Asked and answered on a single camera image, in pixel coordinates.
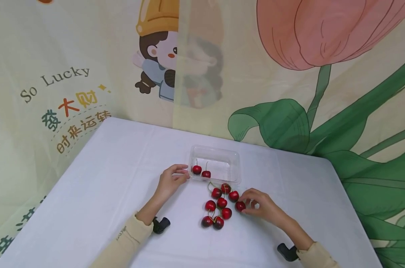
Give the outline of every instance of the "yellow hat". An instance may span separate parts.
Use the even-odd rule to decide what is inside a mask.
[[[142,0],[137,33],[178,32],[179,0]]]

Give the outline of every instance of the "black clip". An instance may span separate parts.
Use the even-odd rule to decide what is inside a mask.
[[[165,218],[165,217],[161,220],[161,222],[158,222],[157,218],[158,218],[158,217],[155,217],[155,218],[153,219],[153,232],[154,232],[155,234],[160,235],[160,234],[162,234],[162,233],[164,232],[164,230],[165,230],[169,225],[171,225],[171,222],[170,222],[167,218]]]
[[[298,259],[298,254],[296,254],[297,250],[298,249],[295,245],[293,245],[290,249],[287,248],[285,243],[281,243],[277,246],[277,251],[280,252],[281,256],[283,256],[283,258],[288,262],[294,262]]]

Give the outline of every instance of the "finger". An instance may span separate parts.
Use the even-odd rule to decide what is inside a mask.
[[[257,194],[257,190],[254,189],[254,188],[247,189],[247,190],[245,190],[245,191],[243,192],[243,194],[241,195],[241,197],[242,197],[242,196],[246,196],[246,195],[248,195],[248,194]]]
[[[183,174],[183,175],[180,175],[179,178],[177,178],[176,182],[180,185],[180,184],[185,183],[189,178],[190,178],[189,173]]]
[[[256,200],[251,201],[251,208],[252,208],[252,209],[256,209],[255,206],[256,206],[257,204],[259,204],[259,202],[256,201]]]
[[[177,169],[177,170],[175,170],[175,173],[177,173],[177,174],[186,174],[186,173],[188,173],[189,171],[188,170],[186,170],[186,169]]]
[[[247,199],[253,199],[253,200],[256,200],[256,201],[259,202],[260,197],[261,197],[261,195],[257,194],[256,192],[247,190],[247,191],[243,192],[243,194],[238,199],[238,201],[243,201],[243,200],[247,200]]]
[[[178,169],[187,169],[187,165],[182,165],[182,164],[174,164],[170,167],[168,167],[164,172],[168,174],[174,174]]]
[[[246,209],[243,209],[241,212],[246,214],[246,215],[251,215],[251,216],[258,216],[259,215],[259,211],[257,209],[246,208]]]

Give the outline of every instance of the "printed fabric backdrop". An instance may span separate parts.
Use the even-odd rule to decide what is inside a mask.
[[[405,0],[0,0],[0,257],[112,116],[327,158],[405,268]]]

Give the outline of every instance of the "beige sleeve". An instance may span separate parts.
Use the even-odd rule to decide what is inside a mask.
[[[304,268],[340,268],[329,252],[318,242],[312,244],[307,251],[297,251]]]
[[[135,214],[126,221],[117,237],[98,255],[90,268],[127,268],[140,245],[153,231],[149,226],[137,220]]]

